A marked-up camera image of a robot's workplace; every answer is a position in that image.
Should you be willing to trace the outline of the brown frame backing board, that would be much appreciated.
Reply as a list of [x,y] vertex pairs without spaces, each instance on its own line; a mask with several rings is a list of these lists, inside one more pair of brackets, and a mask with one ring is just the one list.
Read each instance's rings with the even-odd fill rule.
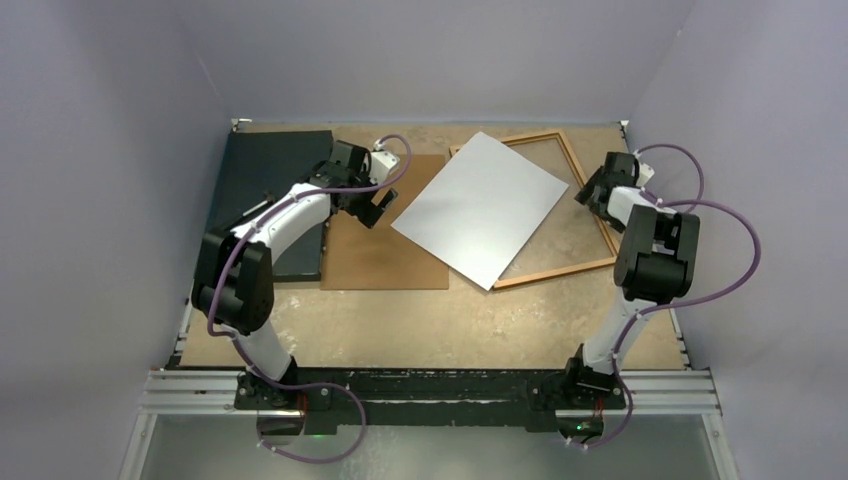
[[393,188],[397,198],[372,228],[341,212],[329,220],[322,260],[323,290],[446,290],[448,266],[392,227],[446,163],[416,154]]

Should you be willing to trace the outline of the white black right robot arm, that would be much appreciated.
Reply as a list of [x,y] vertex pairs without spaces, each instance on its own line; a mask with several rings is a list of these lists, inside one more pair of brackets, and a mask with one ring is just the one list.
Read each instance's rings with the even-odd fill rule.
[[644,189],[653,169],[609,152],[575,200],[623,235],[613,268],[614,302],[599,330],[566,364],[564,399],[584,407],[620,388],[615,371],[660,306],[691,288],[701,222],[663,207]]

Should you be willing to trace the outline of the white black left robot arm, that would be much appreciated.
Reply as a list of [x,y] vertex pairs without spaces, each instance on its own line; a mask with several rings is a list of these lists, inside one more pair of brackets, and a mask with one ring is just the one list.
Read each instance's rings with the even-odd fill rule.
[[367,228],[377,224],[397,197],[393,184],[412,160],[389,150],[389,139],[379,138],[371,147],[335,142],[328,158],[279,199],[202,238],[190,302],[205,316],[208,335],[229,341],[248,372],[262,379],[259,395],[272,408],[287,408],[298,395],[298,382],[288,375],[296,361],[270,321],[273,265],[305,233],[339,212]]

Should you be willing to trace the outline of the plant window photo print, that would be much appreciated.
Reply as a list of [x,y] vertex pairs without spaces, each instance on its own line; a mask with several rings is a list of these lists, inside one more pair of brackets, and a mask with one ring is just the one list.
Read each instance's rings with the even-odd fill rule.
[[478,132],[392,228],[490,290],[568,188],[501,141]]

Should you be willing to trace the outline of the light wooden picture frame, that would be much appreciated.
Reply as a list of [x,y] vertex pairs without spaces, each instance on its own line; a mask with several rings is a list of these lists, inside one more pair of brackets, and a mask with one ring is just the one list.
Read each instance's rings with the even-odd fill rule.
[[619,242],[609,227],[574,199],[588,175],[565,131],[546,129],[498,140],[565,182],[567,189],[492,290],[505,293],[556,281],[574,287],[585,281],[593,293],[610,293]]

